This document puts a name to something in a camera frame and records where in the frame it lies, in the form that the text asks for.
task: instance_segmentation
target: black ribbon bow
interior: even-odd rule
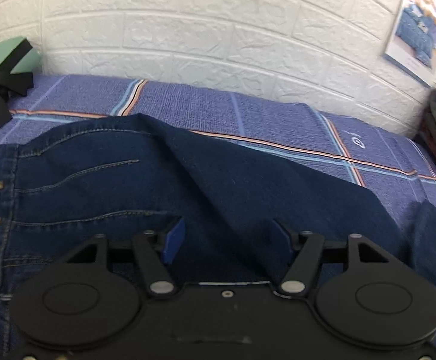
[[[9,92],[26,96],[28,89],[34,85],[33,73],[31,72],[11,74],[13,68],[30,50],[32,50],[32,46],[26,39],[23,39],[0,64],[0,128],[12,119],[10,110],[6,105],[10,98]]]

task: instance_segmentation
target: photo on wall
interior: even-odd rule
[[[427,86],[436,71],[436,0],[403,0],[385,57]]]

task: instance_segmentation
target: mattress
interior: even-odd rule
[[[86,118],[143,113],[369,188],[403,232],[411,230],[417,203],[428,200],[436,207],[436,166],[424,149],[406,137],[303,103],[183,84],[68,75],[36,76],[28,96],[12,99],[9,106],[13,120],[0,130],[0,144],[25,143]]]

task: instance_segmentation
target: jeans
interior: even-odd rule
[[[273,247],[274,218],[329,239],[359,232],[407,256],[406,237],[355,184],[144,115],[63,125],[0,146],[0,355],[18,343],[8,302],[21,283],[97,233],[129,239],[176,216],[178,283],[279,281],[289,255]]]

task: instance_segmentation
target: stitching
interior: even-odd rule
[[[51,185],[45,185],[43,187],[37,187],[37,188],[31,188],[29,190],[20,190],[20,189],[15,189],[16,192],[20,192],[20,193],[31,193],[31,192],[38,192],[38,191],[45,191],[45,190],[49,190],[51,188],[56,188],[64,183],[66,183],[67,181],[70,181],[72,179],[75,179],[79,176],[88,174],[88,173],[92,173],[98,170],[102,170],[102,169],[107,169],[107,168],[112,168],[112,167],[118,167],[120,165],[126,165],[126,164],[135,164],[138,163],[139,160],[126,160],[126,161],[119,161],[119,162],[114,162],[114,163],[106,163],[104,165],[99,165],[99,166],[94,166],[92,168],[88,168],[88,169],[84,169],[81,170],[79,172],[73,173],[72,175],[69,175],[68,177],[64,178],[63,180],[59,181],[58,183],[55,184],[51,184]]]
[[[7,259],[3,259],[3,261],[29,261],[29,260],[36,260],[36,261],[44,261],[44,262],[53,262],[52,259],[44,259],[42,257],[9,257]]]
[[[28,264],[26,264],[26,263],[21,263],[21,264],[6,264],[6,265],[2,266],[2,268],[13,268],[13,267],[17,267],[17,266],[47,266],[49,264],[50,264],[49,262],[43,262],[43,263],[30,262]]]
[[[3,354],[6,356],[10,351],[10,308],[6,307],[3,326]]]
[[[67,141],[67,140],[69,140],[71,138],[78,137],[79,135],[84,135],[84,134],[88,134],[88,133],[92,133],[92,132],[101,132],[101,131],[130,132],[130,133],[133,133],[133,134],[141,134],[141,135],[154,136],[154,135],[150,134],[149,132],[145,132],[145,131],[121,130],[121,129],[118,129],[118,128],[96,128],[94,130],[85,130],[85,131],[75,132],[74,134],[65,135],[63,138],[56,140],[55,142],[53,142],[52,144],[49,144],[48,146],[44,147],[41,150],[33,151],[33,152],[29,153],[29,154],[18,155],[18,158],[37,157],[37,156],[43,154],[44,152],[48,151],[52,147],[54,147],[56,145],[59,145],[60,143],[65,142],[65,141]]]
[[[53,226],[53,225],[64,225],[68,223],[79,223],[79,222],[92,222],[100,219],[112,218],[115,216],[125,216],[125,215],[138,215],[138,216],[151,216],[151,215],[171,215],[170,212],[167,211],[152,211],[152,210],[128,210],[128,211],[116,211],[110,212],[109,214],[95,216],[93,218],[86,219],[72,219],[68,221],[61,222],[49,222],[49,223],[27,223],[27,222],[15,222],[13,221],[13,225],[17,226]]]
[[[15,152],[15,156],[13,158],[13,168],[11,171],[11,182],[10,182],[10,210],[9,210],[9,214],[8,214],[8,220],[6,221],[6,226],[4,228],[4,232],[3,232],[3,242],[1,244],[0,247],[0,288],[2,285],[2,281],[3,281],[3,268],[2,268],[2,264],[3,264],[3,257],[5,254],[5,249],[6,249],[6,244],[8,243],[8,235],[10,233],[10,228],[11,228],[11,223],[12,223],[12,219],[13,219],[13,210],[14,210],[14,205],[16,200],[13,198],[14,195],[14,186],[15,186],[15,175],[16,175],[16,167],[18,165],[18,159],[17,159],[17,152]]]

